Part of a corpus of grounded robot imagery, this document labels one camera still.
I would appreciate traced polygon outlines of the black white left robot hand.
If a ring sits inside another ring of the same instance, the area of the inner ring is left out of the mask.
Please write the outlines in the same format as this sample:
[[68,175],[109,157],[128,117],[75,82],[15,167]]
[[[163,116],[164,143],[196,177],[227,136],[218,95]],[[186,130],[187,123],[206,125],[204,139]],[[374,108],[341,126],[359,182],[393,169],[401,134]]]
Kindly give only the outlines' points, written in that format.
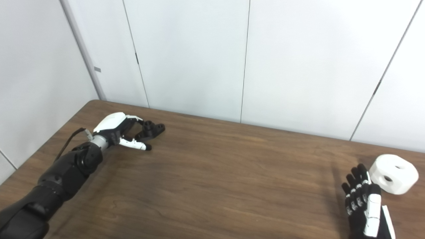
[[151,151],[151,145],[125,136],[135,123],[143,122],[143,119],[138,116],[126,115],[123,112],[112,113],[94,128],[93,139],[90,142],[97,145],[102,152],[116,145],[141,151]]

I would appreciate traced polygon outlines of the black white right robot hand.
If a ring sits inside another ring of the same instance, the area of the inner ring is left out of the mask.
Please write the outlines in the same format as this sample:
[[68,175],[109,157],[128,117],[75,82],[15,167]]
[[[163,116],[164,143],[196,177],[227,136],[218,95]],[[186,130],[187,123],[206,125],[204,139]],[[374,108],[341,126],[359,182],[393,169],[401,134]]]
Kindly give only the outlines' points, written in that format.
[[350,239],[395,239],[388,207],[382,204],[382,190],[372,182],[369,171],[358,164],[346,175],[341,187],[345,194],[345,210]]

